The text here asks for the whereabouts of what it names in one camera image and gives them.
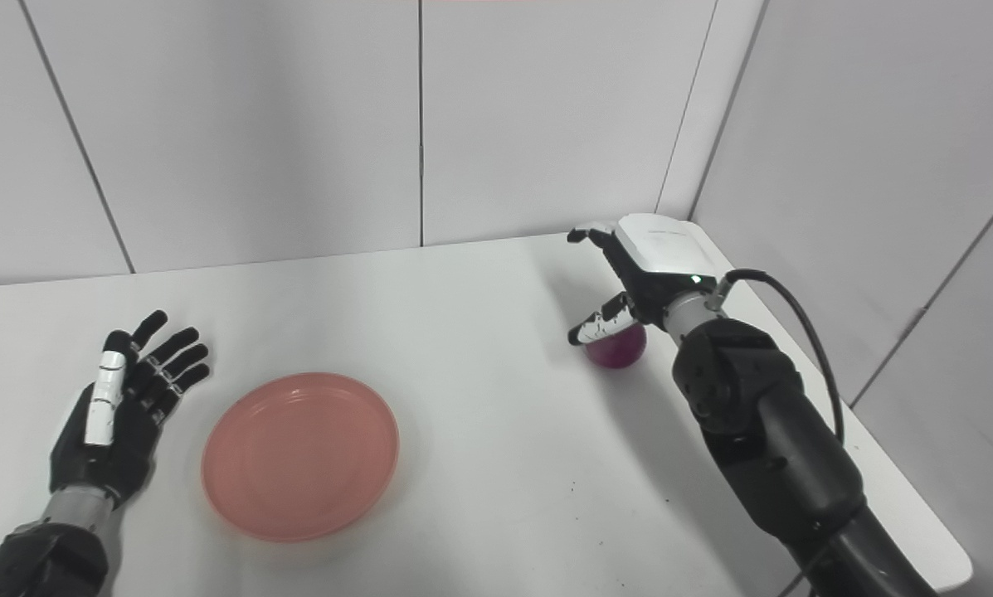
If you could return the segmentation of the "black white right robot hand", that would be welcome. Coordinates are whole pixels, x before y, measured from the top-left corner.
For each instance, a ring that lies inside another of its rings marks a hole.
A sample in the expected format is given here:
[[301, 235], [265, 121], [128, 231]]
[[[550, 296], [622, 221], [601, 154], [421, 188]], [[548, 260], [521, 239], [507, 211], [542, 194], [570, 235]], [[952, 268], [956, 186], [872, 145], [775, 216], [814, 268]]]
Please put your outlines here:
[[715, 265], [686, 221], [631, 214], [573, 227], [566, 239], [597, 246], [624, 287], [568, 330], [569, 344], [593, 344], [634, 325], [650, 325], [682, 345], [695, 328], [719, 317], [704, 305], [718, 284]]

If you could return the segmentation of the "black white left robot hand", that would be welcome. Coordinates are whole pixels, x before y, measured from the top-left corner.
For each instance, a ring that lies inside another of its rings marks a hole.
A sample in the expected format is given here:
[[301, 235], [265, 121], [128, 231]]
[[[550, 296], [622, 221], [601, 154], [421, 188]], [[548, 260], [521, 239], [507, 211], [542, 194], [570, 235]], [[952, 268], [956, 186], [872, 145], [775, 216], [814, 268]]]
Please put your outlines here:
[[52, 447], [50, 492], [95, 488], [120, 507], [147, 483], [165, 423], [211, 373], [209, 348], [196, 328], [178, 330], [147, 351], [167, 322], [165, 311], [156, 310], [134, 332], [106, 336], [97, 374]]

